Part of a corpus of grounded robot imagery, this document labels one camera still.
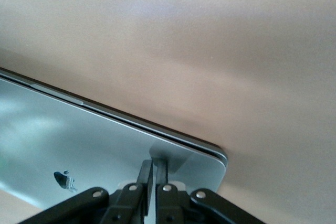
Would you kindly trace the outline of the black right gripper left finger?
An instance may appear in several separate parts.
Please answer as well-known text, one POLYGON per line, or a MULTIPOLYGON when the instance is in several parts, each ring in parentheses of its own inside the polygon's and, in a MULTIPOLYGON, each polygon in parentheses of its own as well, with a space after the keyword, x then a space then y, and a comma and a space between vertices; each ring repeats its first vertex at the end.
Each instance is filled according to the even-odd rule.
POLYGON ((18 224, 144 224, 152 188, 152 161, 144 160, 134 183, 113 194, 90 188, 18 224))

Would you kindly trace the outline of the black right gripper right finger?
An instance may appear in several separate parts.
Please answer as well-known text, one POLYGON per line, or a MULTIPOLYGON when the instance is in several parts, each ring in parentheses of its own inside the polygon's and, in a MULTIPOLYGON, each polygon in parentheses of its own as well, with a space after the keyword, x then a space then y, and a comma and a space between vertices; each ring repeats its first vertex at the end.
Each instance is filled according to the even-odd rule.
POLYGON ((200 188, 188 194, 168 180, 168 165, 156 159, 156 224, 265 224, 217 193, 200 188))

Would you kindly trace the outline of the silver grey laptop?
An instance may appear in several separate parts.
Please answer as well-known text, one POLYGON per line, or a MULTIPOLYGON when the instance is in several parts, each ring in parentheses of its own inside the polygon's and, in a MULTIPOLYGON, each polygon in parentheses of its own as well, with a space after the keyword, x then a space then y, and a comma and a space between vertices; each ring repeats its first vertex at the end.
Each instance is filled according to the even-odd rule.
POLYGON ((218 190, 219 147, 0 68, 0 190, 45 209, 90 187, 135 181, 164 159, 187 191, 218 190))

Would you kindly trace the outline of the brown table cover sheet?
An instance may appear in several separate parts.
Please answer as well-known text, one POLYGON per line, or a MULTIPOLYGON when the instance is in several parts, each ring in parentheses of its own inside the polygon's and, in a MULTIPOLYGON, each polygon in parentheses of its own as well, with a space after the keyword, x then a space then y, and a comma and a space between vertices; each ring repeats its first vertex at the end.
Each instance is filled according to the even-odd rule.
POLYGON ((336 224, 336 0, 0 0, 0 66, 219 145, 269 224, 336 224))

